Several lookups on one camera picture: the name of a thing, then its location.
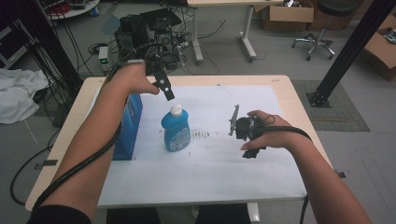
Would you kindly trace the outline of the blue bottle with white cap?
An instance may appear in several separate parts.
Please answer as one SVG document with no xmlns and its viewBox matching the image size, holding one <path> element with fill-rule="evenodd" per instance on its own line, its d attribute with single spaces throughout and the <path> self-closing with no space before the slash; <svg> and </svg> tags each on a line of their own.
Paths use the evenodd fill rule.
<svg viewBox="0 0 396 224">
<path fill-rule="evenodd" d="M 189 114 L 181 105 L 174 105 L 163 117 L 165 147 L 170 152 L 187 147 L 191 141 Z"/>
</svg>

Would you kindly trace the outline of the office chair with metal base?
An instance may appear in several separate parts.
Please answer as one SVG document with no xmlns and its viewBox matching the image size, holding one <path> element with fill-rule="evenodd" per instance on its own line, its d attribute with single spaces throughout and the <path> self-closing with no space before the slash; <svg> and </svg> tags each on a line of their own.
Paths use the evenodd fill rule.
<svg viewBox="0 0 396 224">
<path fill-rule="evenodd" d="M 346 29 L 362 0 L 311 0 L 311 2 L 314 6 L 314 20 L 307 25 L 309 33 L 305 37 L 295 38 L 291 46 L 295 48 L 298 43 L 311 44 L 305 56 L 307 61 L 311 60 L 314 50 L 321 47 L 330 53 L 331 60 L 335 56 L 331 48 L 333 41 L 325 39 L 324 36 L 328 31 Z"/>
</svg>

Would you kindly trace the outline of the black aluminium frame post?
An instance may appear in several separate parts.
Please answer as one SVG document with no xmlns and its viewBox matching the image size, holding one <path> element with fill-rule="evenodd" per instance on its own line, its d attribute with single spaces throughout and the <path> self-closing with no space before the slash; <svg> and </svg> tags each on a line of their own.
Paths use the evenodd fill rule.
<svg viewBox="0 0 396 224">
<path fill-rule="evenodd" d="M 335 87 L 395 7 L 396 0 L 373 1 L 336 57 L 326 76 L 312 93 L 307 94 L 307 99 L 311 106 L 324 107 L 329 103 L 329 98 Z"/>
</svg>

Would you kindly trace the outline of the white table leg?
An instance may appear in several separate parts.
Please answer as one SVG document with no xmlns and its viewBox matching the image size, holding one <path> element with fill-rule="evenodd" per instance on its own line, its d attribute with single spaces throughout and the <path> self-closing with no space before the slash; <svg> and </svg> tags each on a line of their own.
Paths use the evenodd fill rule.
<svg viewBox="0 0 396 224">
<path fill-rule="evenodd" d="M 247 203 L 247 212 L 251 224 L 261 224 L 259 206 L 257 203 Z"/>
</svg>

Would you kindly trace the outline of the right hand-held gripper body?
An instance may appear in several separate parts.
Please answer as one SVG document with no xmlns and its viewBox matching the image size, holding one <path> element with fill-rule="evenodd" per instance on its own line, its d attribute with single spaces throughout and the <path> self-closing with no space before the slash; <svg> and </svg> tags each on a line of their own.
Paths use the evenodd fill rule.
<svg viewBox="0 0 396 224">
<path fill-rule="evenodd" d="M 229 135 L 235 134 L 237 139 L 244 141 L 254 140 L 263 134 L 264 126 L 262 121 L 257 117 L 241 117 L 238 118 L 239 105 L 234 107 L 234 112 L 230 121 Z"/>
</svg>

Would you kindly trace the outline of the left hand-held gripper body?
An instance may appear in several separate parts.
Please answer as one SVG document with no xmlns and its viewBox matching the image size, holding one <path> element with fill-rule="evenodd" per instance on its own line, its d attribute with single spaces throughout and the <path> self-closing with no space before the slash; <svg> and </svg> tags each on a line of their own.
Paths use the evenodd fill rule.
<svg viewBox="0 0 396 224">
<path fill-rule="evenodd" d="M 146 59 L 146 74 L 155 77 L 155 81 L 153 82 L 155 87 L 159 88 L 164 93 L 171 92 L 171 83 L 164 72 L 161 58 L 158 55 L 149 56 Z"/>
</svg>

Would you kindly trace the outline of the grey floor mat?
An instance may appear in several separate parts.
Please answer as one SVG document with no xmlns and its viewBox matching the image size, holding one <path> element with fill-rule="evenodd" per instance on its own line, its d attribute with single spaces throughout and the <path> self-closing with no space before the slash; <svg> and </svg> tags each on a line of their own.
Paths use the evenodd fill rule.
<svg viewBox="0 0 396 224">
<path fill-rule="evenodd" d="M 370 131 L 368 125 L 361 117 L 358 109 L 354 106 L 341 84 L 338 84 L 335 87 L 325 105 L 321 107 L 313 107 L 309 103 L 308 94 L 312 93 L 319 83 L 320 80 L 292 81 L 292 85 L 316 131 Z"/>
</svg>

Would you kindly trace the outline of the open cardboard box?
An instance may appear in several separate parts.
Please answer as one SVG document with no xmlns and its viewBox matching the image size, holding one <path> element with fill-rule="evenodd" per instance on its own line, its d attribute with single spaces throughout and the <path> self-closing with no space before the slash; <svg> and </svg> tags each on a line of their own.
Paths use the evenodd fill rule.
<svg viewBox="0 0 396 224">
<path fill-rule="evenodd" d="M 295 0 L 297 7 L 280 4 L 262 10 L 262 27 L 266 31 L 301 32 L 314 19 L 314 6 L 310 0 Z"/>
</svg>

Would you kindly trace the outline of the person's right hand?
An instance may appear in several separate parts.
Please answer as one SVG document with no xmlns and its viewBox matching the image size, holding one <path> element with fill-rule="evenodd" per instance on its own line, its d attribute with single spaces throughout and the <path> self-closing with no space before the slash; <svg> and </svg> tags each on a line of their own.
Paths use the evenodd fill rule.
<svg viewBox="0 0 396 224">
<path fill-rule="evenodd" d="M 260 110 L 253 110 L 247 113 L 249 116 L 259 118 L 261 121 L 269 121 L 269 126 L 290 126 L 279 115 L 272 115 Z M 241 150 L 251 150 L 259 147 L 283 147 L 292 152 L 298 145 L 298 142 L 304 137 L 298 133 L 291 132 L 269 132 L 255 140 L 250 140 L 241 146 Z"/>
</svg>

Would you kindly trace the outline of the flat cardboard box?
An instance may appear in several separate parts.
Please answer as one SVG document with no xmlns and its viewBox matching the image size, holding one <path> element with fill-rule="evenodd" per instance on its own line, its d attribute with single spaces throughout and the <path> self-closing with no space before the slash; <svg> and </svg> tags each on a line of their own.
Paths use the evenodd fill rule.
<svg viewBox="0 0 396 224">
<path fill-rule="evenodd" d="M 396 44 L 388 41 L 384 34 L 396 31 L 396 16 L 388 15 L 366 44 L 364 50 L 368 64 L 389 82 L 396 82 Z"/>
</svg>

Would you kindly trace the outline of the person's left hand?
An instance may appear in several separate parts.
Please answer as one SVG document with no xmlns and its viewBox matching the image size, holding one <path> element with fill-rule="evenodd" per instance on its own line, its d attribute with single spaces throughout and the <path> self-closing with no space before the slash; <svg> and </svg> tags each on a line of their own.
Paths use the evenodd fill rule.
<svg viewBox="0 0 396 224">
<path fill-rule="evenodd" d="M 122 67 L 104 86 L 103 91 L 109 91 L 120 97 L 126 97 L 131 93 L 157 95 L 160 92 L 148 81 L 145 63 L 129 64 Z"/>
</svg>

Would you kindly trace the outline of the round white table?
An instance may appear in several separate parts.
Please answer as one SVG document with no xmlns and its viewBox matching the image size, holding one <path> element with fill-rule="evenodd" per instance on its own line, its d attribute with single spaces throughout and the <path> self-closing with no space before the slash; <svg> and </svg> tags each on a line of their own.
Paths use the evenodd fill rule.
<svg viewBox="0 0 396 224">
<path fill-rule="evenodd" d="M 93 16 L 99 14 L 100 0 L 59 0 L 46 8 L 50 20 L 62 20 L 90 12 Z"/>
</svg>

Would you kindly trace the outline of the black computer equipment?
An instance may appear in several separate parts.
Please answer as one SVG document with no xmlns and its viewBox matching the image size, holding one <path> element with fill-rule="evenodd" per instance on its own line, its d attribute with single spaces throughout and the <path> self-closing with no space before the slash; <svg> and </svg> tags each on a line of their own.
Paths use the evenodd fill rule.
<svg viewBox="0 0 396 224">
<path fill-rule="evenodd" d="M 114 33 L 118 60 L 159 60 L 166 70 L 175 70 L 180 61 L 173 27 L 181 19 L 163 8 L 120 18 L 120 27 Z"/>
</svg>

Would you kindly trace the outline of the person's dark sleeve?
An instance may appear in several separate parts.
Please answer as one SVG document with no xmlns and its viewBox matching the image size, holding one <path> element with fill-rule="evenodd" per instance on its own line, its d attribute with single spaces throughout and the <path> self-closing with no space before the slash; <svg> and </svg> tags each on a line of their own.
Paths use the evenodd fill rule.
<svg viewBox="0 0 396 224">
<path fill-rule="evenodd" d="M 92 221 L 73 207 L 51 204 L 33 211 L 26 224 L 92 224 Z"/>
</svg>

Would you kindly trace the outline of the white crumpled cloth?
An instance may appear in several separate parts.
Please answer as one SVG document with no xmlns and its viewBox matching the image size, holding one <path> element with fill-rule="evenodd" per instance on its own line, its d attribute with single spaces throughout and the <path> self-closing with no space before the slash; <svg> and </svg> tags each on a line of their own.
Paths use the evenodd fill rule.
<svg viewBox="0 0 396 224">
<path fill-rule="evenodd" d="M 0 68 L 0 123 L 12 124 L 32 116 L 39 108 L 35 94 L 49 82 L 41 70 Z"/>
</svg>

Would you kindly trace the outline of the white-legged desk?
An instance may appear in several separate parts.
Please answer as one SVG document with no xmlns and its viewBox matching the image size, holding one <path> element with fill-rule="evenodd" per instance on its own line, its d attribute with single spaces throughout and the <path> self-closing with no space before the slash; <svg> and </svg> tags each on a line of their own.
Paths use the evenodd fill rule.
<svg viewBox="0 0 396 224">
<path fill-rule="evenodd" d="M 195 56 L 195 61 L 200 64 L 204 61 L 204 55 L 198 40 L 198 8 L 211 6 L 233 6 L 242 5 L 247 7 L 246 20 L 244 30 L 239 33 L 239 38 L 245 50 L 247 51 L 247 59 L 253 62 L 257 59 L 257 54 L 252 47 L 248 35 L 250 31 L 250 24 L 253 16 L 255 5 L 271 6 L 281 3 L 283 0 L 187 0 L 189 7 L 193 8 L 192 19 L 192 49 Z"/>
</svg>

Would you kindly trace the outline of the small white power device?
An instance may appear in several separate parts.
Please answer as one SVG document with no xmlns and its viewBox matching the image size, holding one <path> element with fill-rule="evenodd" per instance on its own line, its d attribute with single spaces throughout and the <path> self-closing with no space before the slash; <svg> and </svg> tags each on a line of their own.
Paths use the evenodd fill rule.
<svg viewBox="0 0 396 224">
<path fill-rule="evenodd" d="M 106 73 L 109 68 L 108 47 L 99 48 L 98 60 L 101 64 L 103 71 Z"/>
</svg>

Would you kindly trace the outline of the white table mat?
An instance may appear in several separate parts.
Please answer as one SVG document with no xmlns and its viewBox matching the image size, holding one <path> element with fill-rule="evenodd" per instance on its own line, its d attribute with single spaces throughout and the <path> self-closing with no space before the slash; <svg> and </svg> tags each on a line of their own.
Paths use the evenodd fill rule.
<svg viewBox="0 0 396 224">
<path fill-rule="evenodd" d="M 142 95 L 143 112 L 129 161 L 114 161 L 99 204 L 102 207 L 236 203 L 292 200 L 305 196 L 296 164 L 285 149 L 268 147 L 246 159 L 242 141 L 230 132 L 233 114 L 281 109 L 269 85 L 176 87 L 175 99 Z M 163 116 L 173 105 L 189 114 L 190 144 L 169 152 Z"/>
</svg>

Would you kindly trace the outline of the person's legs in dark pants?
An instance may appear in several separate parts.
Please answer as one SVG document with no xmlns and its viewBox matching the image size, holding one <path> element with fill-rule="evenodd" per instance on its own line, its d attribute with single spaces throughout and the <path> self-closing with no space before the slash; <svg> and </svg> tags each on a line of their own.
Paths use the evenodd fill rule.
<svg viewBox="0 0 396 224">
<path fill-rule="evenodd" d="M 162 224 L 157 209 L 108 209 L 106 224 Z M 250 224 L 248 206 L 238 204 L 200 205 L 194 224 Z"/>
</svg>

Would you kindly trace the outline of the blue carton box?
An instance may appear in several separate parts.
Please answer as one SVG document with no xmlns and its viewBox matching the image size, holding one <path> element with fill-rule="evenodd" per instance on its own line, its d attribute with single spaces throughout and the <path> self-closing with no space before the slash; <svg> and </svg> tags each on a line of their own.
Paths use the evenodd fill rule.
<svg viewBox="0 0 396 224">
<path fill-rule="evenodd" d="M 120 136 L 113 153 L 114 161 L 130 161 L 132 159 L 142 110 L 141 96 L 130 94 L 121 119 Z"/>
</svg>

